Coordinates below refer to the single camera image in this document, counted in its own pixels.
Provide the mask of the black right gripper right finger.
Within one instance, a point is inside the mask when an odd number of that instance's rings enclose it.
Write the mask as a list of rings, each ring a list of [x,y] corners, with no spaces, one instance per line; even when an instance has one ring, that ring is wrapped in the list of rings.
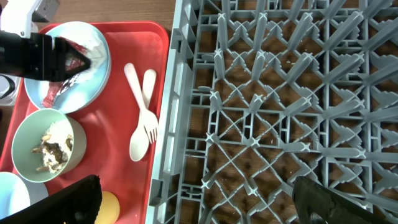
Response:
[[[301,224],[388,224],[308,177],[296,178],[292,198]]]

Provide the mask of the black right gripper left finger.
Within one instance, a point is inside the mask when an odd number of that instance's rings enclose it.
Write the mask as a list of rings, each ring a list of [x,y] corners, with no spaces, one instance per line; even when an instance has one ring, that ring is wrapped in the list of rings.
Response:
[[[100,177],[88,175],[1,220],[1,224],[94,224],[102,202]]]

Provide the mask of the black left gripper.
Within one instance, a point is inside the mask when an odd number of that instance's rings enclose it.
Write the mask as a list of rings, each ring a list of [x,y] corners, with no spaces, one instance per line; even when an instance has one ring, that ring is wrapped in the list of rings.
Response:
[[[40,81],[64,82],[91,67],[88,49],[64,37],[33,33],[30,38],[1,32],[1,73]],[[49,65],[55,54],[55,67]]]

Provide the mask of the white napkin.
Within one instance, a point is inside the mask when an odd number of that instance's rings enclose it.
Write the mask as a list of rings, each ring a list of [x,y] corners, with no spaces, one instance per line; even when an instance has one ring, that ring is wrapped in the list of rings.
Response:
[[[76,83],[81,84],[93,78],[97,69],[108,58],[99,35],[91,30],[82,32],[64,30],[58,36],[67,39],[71,44],[78,45],[76,49],[91,60],[90,68],[76,75]]]

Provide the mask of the yellow plastic cup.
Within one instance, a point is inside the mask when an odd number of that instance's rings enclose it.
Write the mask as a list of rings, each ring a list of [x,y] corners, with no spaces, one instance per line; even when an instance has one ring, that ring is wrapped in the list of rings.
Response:
[[[115,194],[102,191],[102,201],[95,224],[115,224],[120,214],[120,204]]]

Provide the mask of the red wrapper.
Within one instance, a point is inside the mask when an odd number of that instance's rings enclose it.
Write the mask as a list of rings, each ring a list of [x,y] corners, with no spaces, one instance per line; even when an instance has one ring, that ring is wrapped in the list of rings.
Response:
[[[57,97],[65,93],[70,87],[72,87],[77,82],[79,73],[83,72],[84,70],[90,67],[90,62],[88,63],[88,65],[86,64],[88,59],[83,60],[83,57],[77,56],[77,52],[79,52],[80,54],[84,55],[86,58],[86,53],[88,52],[88,49],[72,40],[69,39],[65,40],[70,45],[70,48],[73,49],[72,51],[69,50],[69,53],[66,54],[65,70],[67,72],[76,72],[76,74],[71,78],[65,80],[64,82],[49,83],[49,89],[47,95],[42,101],[42,105],[45,108],[52,108],[55,104]]]

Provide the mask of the rice and food scraps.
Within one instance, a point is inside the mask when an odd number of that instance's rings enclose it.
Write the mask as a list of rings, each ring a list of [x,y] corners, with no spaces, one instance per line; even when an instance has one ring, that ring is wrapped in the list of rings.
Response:
[[[40,144],[31,153],[42,156],[37,172],[60,172],[69,161],[73,149],[73,132],[67,120],[53,122],[41,137]]]

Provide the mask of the light blue bowl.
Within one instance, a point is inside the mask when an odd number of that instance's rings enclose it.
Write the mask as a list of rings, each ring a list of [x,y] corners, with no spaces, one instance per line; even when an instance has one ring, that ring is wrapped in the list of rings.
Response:
[[[43,183],[33,183],[12,172],[1,172],[1,219],[48,197]]]

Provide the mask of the green bowl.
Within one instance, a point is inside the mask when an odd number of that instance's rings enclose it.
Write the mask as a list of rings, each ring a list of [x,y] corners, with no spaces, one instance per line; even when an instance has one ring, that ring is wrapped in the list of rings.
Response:
[[[31,150],[40,144],[41,137],[49,126],[60,120],[67,120],[72,128],[74,143],[71,157],[60,172],[37,172],[36,168],[42,165],[42,156],[31,153]],[[83,159],[86,145],[86,134],[81,124],[58,110],[41,109],[28,115],[18,127],[12,142],[12,161],[24,179],[44,183],[75,168]]]

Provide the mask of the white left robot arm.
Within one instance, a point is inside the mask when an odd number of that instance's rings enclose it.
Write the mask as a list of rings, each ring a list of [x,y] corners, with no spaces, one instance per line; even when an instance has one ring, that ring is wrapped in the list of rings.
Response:
[[[33,22],[48,22],[58,7],[58,1],[8,1],[1,11],[1,73],[63,82],[91,67],[82,46],[33,30]]]

